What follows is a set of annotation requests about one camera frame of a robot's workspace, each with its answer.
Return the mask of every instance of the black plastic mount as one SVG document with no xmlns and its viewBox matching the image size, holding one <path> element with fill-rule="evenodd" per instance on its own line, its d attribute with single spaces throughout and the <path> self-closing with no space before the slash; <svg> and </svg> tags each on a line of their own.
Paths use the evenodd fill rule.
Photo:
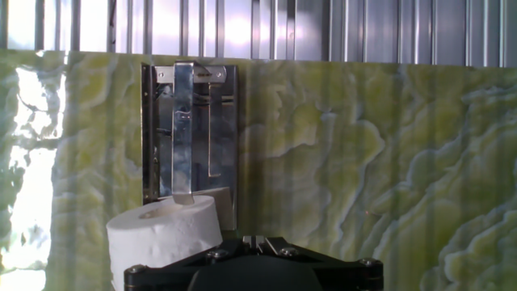
<svg viewBox="0 0 517 291">
<path fill-rule="evenodd" d="M 163 268 L 124 272 L 126 291 L 383 290 L 376 259 L 343 262 L 292 245 L 283 238 L 225 240 Z"/>
</svg>

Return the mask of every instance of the bolt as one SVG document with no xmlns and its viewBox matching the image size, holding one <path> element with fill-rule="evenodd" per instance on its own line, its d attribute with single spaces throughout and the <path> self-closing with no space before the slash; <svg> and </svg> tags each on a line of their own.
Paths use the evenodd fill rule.
<svg viewBox="0 0 517 291">
<path fill-rule="evenodd" d="M 146 268 L 147 268 L 146 266 L 138 264 L 138 265 L 134 265 L 134 266 L 130 267 L 128 269 L 128 272 L 135 274 L 138 272 L 143 272 Z"/>
<path fill-rule="evenodd" d="M 228 255 L 228 252 L 225 251 L 225 250 L 215 250 L 215 251 L 210 251 L 209 253 L 207 253 L 207 257 L 208 258 L 214 258 L 214 259 L 221 259 L 221 258 L 224 258 Z"/>
<path fill-rule="evenodd" d="M 359 262 L 361 264 L 365 265 L 366 267 L 371 267 L 377 263 L 377 260 L 373 259 L 373 258 L 364 258 L 364 259 L 360 259 Z"/>
<path fill-rule="evenodd" d="M 298 255 L 298 250 L 294 247 L 285 247 L 280 250 L 280 254 L 288 257 L 292 257 L 294 255 Z"/>
</svg>

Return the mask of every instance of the white toilet paper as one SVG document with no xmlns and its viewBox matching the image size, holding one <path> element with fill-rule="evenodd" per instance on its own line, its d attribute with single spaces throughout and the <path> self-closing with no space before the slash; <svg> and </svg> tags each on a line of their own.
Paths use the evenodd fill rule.
<svg viewBox="0 0 517 291">
<path fill-rule="evenodd" d="M 195 196 L 193 205 L 166 199 L 111 219 L 107 237 L 113 287 L 124 290 L 124 270 L 136 264 L 161 268 L 222 242 L 213 197 Z"/>
</svg>

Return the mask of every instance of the corrugated metal wall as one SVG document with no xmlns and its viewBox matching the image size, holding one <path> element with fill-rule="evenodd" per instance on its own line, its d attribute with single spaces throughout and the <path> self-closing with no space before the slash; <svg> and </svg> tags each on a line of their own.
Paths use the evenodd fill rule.
<svg viewBox="0 0 517 291">
<path fill-rule="evenodd" d="M 0 0 L 0 47 L 517 66 L 517 0 Z"/>
</svg>

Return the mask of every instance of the toilet paper dispenser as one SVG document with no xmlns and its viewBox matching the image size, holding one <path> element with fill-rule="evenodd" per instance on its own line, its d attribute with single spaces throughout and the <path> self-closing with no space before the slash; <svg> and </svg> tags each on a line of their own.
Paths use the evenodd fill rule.
<svg viewBox="0 0 517 291">
<path fill-rule="evenodd" d="M 222 230 L 237 228 L 237 67 L 142 65 L 143 203 L 215 198 Z"/>
</svg>

